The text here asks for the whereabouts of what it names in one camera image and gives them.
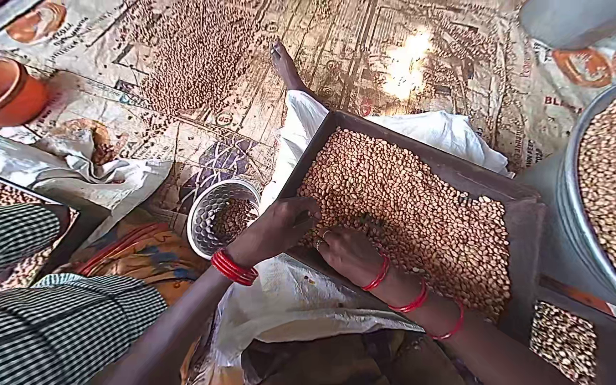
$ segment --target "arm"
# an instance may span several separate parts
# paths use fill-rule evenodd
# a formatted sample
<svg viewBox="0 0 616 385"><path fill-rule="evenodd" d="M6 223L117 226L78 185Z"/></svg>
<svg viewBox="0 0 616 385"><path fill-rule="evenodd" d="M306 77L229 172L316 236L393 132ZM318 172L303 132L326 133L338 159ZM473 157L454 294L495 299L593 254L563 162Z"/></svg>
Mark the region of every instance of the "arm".
<svg viewBox="0 0 616 385"><path fill-rule="evenodd" d="M320 253L331 267L351 282L366 286L377 276L382 258L363 233L331 228L324 240L319 247ZM413 302L421 290L419 277L391 266L372 294L390 306L400 307ZM433 292L422 306L406 314L435 336L453 329L459 315L454 301ZM463 327L441 343L457 352L469 370L487 385L571 385L554 366L503 334L473 310L465 310Z"/></svg>
<svg viewBox="0 0 616 385"><path fill-rule="evenodd" d="M309 215L296 223L304 212ZM314 199L282 199L227 247L227 253L241 267L252 267L295 245L315 226L320 206ZM104 384L179 384L179 368L201 327L216 309L232 281L209 267L182 298L167 309L128 354L116 365Z"/></svg>

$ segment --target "orange logo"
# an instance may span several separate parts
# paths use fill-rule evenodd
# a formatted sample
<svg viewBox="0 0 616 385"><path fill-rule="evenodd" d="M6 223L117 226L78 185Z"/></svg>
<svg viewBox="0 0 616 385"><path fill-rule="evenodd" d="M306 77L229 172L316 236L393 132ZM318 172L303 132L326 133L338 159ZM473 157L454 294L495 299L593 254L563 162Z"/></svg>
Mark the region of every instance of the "orange logo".
<svg viewBox="0 0 616 385"><path fill-rule="evenodd" d="M6 34L17 42L30 44L53 35L65 20L66 7L46 1L9 24Z"/></svg>
<svg viewBox="0 0 616 385"><path fill-rule="evenodd" d="M585 48L579 51L553 50L560 71L578 86L601 88L612 84L612 68L600 52Z"/></svg>

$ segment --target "clay pot rim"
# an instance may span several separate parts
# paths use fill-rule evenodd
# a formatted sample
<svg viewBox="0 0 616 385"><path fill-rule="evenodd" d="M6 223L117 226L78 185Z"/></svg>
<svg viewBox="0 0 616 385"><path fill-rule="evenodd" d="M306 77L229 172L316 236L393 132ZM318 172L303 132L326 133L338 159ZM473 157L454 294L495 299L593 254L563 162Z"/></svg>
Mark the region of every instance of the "clay pot rim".
<svg viewBox="0 0 616 385"><path fill-rule="evenodd" d="M6 57L0 57L0 62L8 63L9 65L13 65L16 67L16 77L6 92L0 96L0 109L4 108L11 100L13 100L19 93L21 93L22 88L25 86L25 82L27 81L27 69L21 63L17 62L13 59L8 59Z"/></svg>

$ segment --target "striped cloth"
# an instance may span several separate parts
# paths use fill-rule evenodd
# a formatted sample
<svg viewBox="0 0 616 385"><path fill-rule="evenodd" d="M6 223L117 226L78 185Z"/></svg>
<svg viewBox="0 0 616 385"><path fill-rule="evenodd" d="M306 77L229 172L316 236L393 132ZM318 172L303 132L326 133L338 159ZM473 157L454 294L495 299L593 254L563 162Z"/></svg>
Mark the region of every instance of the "striped cloth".
<svg viewBox="0 0 616 385"><path fill-rule="evenodd" d="M56 217L31 207L0 208L0 264L56 236ZM87 383L165 310L160 293L132 277L53 274L0 292L0 384Z"/></svg>
<svg viewBox="0 0 616 385"><path fill-rule="evenodd" d="M58 235L56 215L43 206L0 207L0 271L49 246Z"/></svg>

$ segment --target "metal tray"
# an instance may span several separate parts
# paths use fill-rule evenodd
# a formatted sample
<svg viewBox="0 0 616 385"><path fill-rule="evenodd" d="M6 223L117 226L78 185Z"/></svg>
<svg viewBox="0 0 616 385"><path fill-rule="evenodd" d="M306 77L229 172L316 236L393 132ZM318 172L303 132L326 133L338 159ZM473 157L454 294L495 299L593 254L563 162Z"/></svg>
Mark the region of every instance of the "metal tray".
<svg viewBox="0 0 616 385"><path fill-rule="evenodd" d="M33 278L32 282L37 282L42 277L50 274L52 271L63 264L68 263L73 252L77 250L82 242L84 242L94 232L97 227L111 214L110 210L105 207L93 204L89 201L78 201L76 199L68 199L66 197L49 197L38 194L29 188L19 186L6 179L0 178L0 183L6 184L17 190L36 197L40 201L50 204L64 205L71 207L78 212L77 218L71 224L63 239L52 250L46 263L40 268L38 273Z"/></svg>
<svg viewBox="0 0 616 385"><path fill-rule="evenodd" d="M400 135L366 119L346 112L330 112L296 164L294 171L279 194L280 198L296 196L312 161L337 127L362 132L408 149L428 164L432 171L451 186L466 191L471 197L486 195L505 206L505 227L508 231L510 260L508 274L512 282L510 301L498 320L498 327L524 345L529 344L534 298L537 286L539 243L543 228L545 205L533 188L445 153L434 147ZM331 277L357 293L364 293L332 269L314 248L294 247L291 257Z"/></svg>
<svg viewBox="0 0 616 385"><path fill-rule="evenodd" d="M589 221L589 217L584 211L584 203L579 191L578 171L579 146L586 129L589 128L595 115L603 112L615 99L616 85L599 94L591 104L586 107L572 130L572 135L569 139L567 149L565 150L565 158L560 172L563 173L562 178L564 179L561 183L563 183L564 187L567 189L565 193L568 195L569 203L573 207L570 215L566 218L566 222L573 229L576 229L572 231L577 237L577 243L583 248L580 249L580 253L586 258L584 263L590 266L591 263L589 260L593 260L593 265L597 266L598 269L603 272L616 290L616 268L612 266L607 252L600 246L594 228Z"/></svg>
<svg viewBox="0 0 616 385"><path fill-rule="evenodd" d="M539 287L537 299L581 317L594 325L595 383L616 385L616 318L586 306L546 287Z"/></svg>

